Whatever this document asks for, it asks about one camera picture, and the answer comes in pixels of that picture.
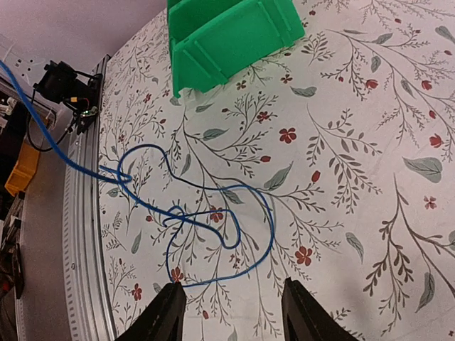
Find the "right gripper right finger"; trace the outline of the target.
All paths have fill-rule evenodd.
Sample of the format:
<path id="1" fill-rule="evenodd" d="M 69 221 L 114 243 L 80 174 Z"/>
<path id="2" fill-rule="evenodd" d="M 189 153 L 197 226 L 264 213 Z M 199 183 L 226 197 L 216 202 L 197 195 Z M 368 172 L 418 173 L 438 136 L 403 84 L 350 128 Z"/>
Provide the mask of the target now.
<path id="1" fill-rule="evenodd" d="M 285 279 L 282 320 L 286 341 L 355 341 L 298 280 Z"/>

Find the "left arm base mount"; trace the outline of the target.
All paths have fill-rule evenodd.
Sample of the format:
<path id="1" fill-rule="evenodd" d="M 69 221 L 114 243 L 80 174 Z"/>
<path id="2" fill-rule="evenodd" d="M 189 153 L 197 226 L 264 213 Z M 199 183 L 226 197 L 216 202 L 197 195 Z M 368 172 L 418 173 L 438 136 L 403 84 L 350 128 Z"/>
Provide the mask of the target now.
<path id="1" fill-rule="evenodd" d="M 44 76 L 33 89 L 46 100 L 70 109 L 76 134 L 85 133 L 100 112 L 103 74 L 89 75 L 63 61 L 50 61 L 44 70 Z"/>

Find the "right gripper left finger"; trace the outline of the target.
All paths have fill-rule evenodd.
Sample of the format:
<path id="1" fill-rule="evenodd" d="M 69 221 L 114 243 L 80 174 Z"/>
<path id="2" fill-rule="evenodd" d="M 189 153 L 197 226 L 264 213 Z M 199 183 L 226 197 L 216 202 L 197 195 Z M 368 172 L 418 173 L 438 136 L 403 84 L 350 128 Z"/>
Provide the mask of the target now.
<path id="1" fill-rule="evenodd" d="M 181 341 L 186 294 L 181 283 L 167 283 L 116 341 Z"/>

